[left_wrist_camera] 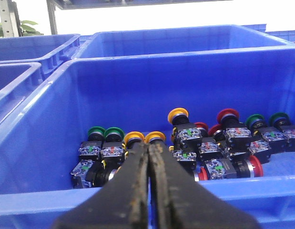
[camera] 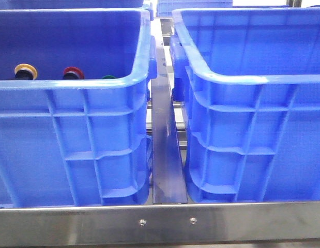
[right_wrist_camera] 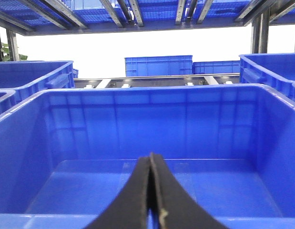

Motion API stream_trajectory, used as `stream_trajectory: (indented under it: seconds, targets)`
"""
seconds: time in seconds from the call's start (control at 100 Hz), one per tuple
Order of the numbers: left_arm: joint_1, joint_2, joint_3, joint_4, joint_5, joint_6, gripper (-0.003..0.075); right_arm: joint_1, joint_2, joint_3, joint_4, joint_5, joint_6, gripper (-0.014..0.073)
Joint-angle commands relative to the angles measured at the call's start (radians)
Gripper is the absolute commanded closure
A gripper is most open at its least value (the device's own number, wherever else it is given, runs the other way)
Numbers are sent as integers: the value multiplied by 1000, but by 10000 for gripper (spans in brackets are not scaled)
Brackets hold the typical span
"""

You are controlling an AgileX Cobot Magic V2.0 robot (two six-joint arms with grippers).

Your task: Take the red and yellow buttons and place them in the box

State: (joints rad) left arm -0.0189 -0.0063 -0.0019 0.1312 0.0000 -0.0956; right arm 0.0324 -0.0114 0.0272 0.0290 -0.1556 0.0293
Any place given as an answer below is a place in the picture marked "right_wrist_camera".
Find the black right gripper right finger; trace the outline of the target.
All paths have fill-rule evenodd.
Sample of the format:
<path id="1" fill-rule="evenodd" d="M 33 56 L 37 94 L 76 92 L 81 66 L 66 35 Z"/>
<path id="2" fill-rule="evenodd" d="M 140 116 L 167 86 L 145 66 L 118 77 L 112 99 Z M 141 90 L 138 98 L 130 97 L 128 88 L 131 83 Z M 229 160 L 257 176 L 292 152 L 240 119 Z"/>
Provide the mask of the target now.
<path id="1" fill-rule="evenodd" d="M 150 207 L 158 229 L 225 229 L 197 204 L 160 154 L 150 154 Z"/>

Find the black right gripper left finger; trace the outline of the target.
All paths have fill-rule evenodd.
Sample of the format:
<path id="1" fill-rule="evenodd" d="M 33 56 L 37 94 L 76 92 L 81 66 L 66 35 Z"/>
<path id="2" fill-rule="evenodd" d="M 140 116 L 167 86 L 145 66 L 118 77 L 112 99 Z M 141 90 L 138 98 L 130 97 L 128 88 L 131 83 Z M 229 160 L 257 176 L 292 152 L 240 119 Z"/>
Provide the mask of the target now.
<path id="1" fill-rule="evenodd" d="M 140 157 L 112 203 L 86 229 L 145 229 L 148 219 L 150 158 Z"/>

